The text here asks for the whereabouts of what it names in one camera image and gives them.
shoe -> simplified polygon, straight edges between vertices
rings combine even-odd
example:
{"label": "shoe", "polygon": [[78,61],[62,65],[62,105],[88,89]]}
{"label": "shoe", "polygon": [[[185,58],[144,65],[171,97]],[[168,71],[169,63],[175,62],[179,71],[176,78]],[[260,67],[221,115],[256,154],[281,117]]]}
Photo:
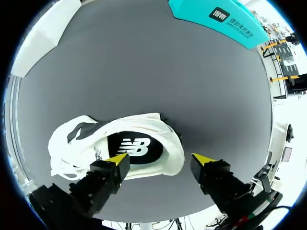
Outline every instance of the shoe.
{"label": "shoe", "polygon": [[125,180],[176,175],[183,167],[184,151],[178,134],[164,120],[159,113],[113,121],[95,121],[89,116],[72,119],[49,140],[51,175],[80,180],[94,161],[123,153],[130,156]]}

round table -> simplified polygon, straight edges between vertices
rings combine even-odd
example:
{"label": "round table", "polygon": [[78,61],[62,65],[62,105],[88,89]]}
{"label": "round table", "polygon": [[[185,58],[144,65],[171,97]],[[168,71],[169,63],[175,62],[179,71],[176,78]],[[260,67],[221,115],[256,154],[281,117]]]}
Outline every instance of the round table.
{"label": "round table", "polygon": [[201,211],[192,153],[224,159],[247,182],[263,165],[271,134],[269,83],[258,52],[195,23],[177,20],[165,0],[98,0],[82,6],[57,47],[22,79],[18,126],[28,173],[50,176],[53,131],[80,115],[109,120],[164,113],[183,136],[176,176],[124,181],[96,218],[154,222]]}

equipment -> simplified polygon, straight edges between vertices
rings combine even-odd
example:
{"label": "equipment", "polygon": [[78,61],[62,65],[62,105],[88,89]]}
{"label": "equipment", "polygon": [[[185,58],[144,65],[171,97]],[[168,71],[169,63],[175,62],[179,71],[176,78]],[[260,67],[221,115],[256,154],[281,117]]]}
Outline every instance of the equipment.
{"label": "equipment", "polygon": [[278,42],[269,44],[265,47],[261,47],[262,52],[264,52],[266,49],[271,48],[273,46],[277,46],[280,45],[281,43],[285,43],[285,42],[291,42],[294,46],[297,46],[300,44],[299,38],[297,33],[291,33],[290,36],[287,36],[285,39],[280,40]]}
{"label": "equipment", "polygon": [[253,196],[250,184],[244,184],[230,172],[230,165],[223,160],[192,154],[191,170],[205,195],[210,195],[226,218],[216,230],[259,230],[259,224],[266,218],[282,194],[276,191],[262,191]]}
{"label": "equipment", "polygon": [[103,230],[101,220],[92,218],[111,194],[116,194],[130,169],[128,154],[106,161],[95,161],[90,171],[76,184],[70,184],[70,194],[55,184],[39,187],[29,200],[49,229]]}
{"label": "equipment", "polygon": [[[117,193],[130,169],[129,161],[126,153],[95,161],[86,177],[70,184],[70,195],[53,184],[50,188],[42,186],[33,191],[29,200],[50,229],[111,230],[92,216],[102,209],[110,194]],[[282,195],[272,190],[253,196],[251,185],[239,181],[229,170],[230,165],[223,160],[192,154],[191,171],[201,190],[228,216],[219,221],[215,229],[260,230],[259,224],[276,208]],[[180,221],[175,219],[174,222],[181,230]]]}

cable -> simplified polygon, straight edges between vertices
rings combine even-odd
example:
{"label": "cable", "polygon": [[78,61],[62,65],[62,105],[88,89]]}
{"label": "cable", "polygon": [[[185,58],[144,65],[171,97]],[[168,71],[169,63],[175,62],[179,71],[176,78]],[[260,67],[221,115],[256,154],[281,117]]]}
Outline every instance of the cable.
{"label": "cable", "polygon": [[276,210],[276,209],[279,209],[279,208],[286,208],[286,209],[288,209],[289,211],[292,210],[292,207],[290,207],[290,206],[278,206],[278,207],[274,207],[274,208],[271,208],[271,209],[269,209],[269,210],[267,210],[267,211],[262,211],[262,212],[260,212],[260,214],[258,214],[257,216],[251,218],[246,224],[251,224],[251,223],[257,221],[258,219],[260,219],[261,217],[263,217],[263,216],[265,216],[265,215],[268,215],[268,214],[270,214],[272,211],[274,211],[274,210]]}
{"label": "cable", "polygon": [[168,225],[170,225],[172,222],[174,222],[174,221],[171,221],[171,222],[169,222],[168,224],[166,224],[163,228],[166,228]]}
{"label": "cable", "polygon": [[267,215],[267,214],[270,214],[272,211],[274,211],[274,210],[276,210],[276,209],[280,209],[280,208],[286,208],[286,209],[288,209],[289,211],[291,211],[292,210],[292,207],[291,206],[285,206],[285,205],[282,205],[282,206],[278,206],[278,207],[274,207],[274,208],[271,208],[271,209],[269,209],[269,210],[267,210],[267,211],[265,211],[265,212],[260,212],[260,214],[258,215],[258,216],[264,216],[264,215]]}
{"label": "cable", "polygon": [[190,221],[191,227],[193,228],[193,230],[195,230],[195,229],[194,229],[194,227],[193,227],[193,225],[192,225],[192,222],[191,222],[191,219],[190,219],[190,216],[189,216],[189,215],[188,215],[188,218],[189,218],[189,221]]}
{"label": "cable", "polygon": [[174,222],[175,222],[175,220],[173,220],[173,223],[171,224],[171,226],[169,227],[169,229],[168,229],[168,230],[170,230],[170,229],[171,229],[171,227],[173,226]]}
{"label": "cable", "polygon": [[[117,222],[118,226],[120,226],[120,224]],[[123,230],[123,228],[120,226],[120,229]]]}
{"label": "cable", "polygon": [[[138,224],[134,224],[134,225],[138,225]],[[131,227],[131,230],[133,229],[134,225]]]}

white panel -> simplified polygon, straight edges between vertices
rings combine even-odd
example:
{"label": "white panel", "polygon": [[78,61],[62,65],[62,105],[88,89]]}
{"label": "white panel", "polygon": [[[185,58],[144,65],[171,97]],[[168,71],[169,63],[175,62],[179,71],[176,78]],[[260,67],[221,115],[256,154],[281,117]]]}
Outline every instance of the white panel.
{"label": "white panel", "polygon": [[20,47],[11,69],[11,74],[22,78],[25,77],[35,63],[54,47],[55,45],[50,39],[39,30],[32,29]]}
{"label": "white panel", "polygon": [[79,0],[61,0],[55,3],[25,38],[16,55],[11,74],[25,77],[36,62],[57,46],[66,26],[80,7]]}
{"label": "white panel", "polygon": [[37,22],[39,30],[57,45],[68,23],[80,7],[80,0],[58,1]]}

